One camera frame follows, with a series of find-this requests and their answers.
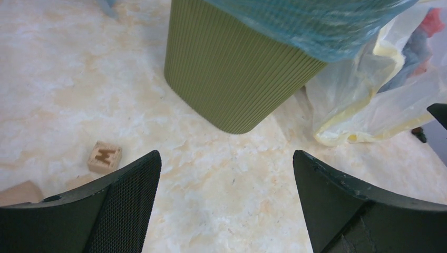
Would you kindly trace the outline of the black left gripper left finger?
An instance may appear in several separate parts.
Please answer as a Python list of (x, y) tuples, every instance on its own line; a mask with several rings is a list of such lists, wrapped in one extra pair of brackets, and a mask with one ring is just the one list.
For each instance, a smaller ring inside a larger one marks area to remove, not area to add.
[(1, 252), (141, 252), (161, 168), (154, 150), (41, 202), (1, 207)]

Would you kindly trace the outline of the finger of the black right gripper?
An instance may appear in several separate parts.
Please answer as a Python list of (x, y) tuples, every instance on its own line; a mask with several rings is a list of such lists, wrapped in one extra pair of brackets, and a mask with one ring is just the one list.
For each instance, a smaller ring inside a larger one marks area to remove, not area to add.
[(427, 107), (427, 111), (445, 128), (447, 129), (447, 104), (434, 103)]

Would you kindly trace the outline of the olive green plastic trash bin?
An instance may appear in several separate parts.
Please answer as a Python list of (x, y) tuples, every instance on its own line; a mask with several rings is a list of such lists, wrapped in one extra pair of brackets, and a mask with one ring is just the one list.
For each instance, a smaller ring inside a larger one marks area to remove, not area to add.
[(216, 128), (251, 131), (326, 66), (205, 1), (172, 1), (164, 77)]

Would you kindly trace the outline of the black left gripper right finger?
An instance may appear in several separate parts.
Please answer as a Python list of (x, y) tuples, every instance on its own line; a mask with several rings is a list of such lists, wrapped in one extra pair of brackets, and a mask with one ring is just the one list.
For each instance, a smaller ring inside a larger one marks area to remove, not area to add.
[(446, 252), (446, 205), (384, 190), (302, 150), (293, 168), (314, 252)]

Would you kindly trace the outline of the blue plastic trash bag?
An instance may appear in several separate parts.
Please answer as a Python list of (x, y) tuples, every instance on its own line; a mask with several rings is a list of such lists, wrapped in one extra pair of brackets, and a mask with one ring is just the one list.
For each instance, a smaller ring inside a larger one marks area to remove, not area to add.
[(380, 29), (416, 1), (209, 1), (278, 42), (331, 63), (353, 58)]

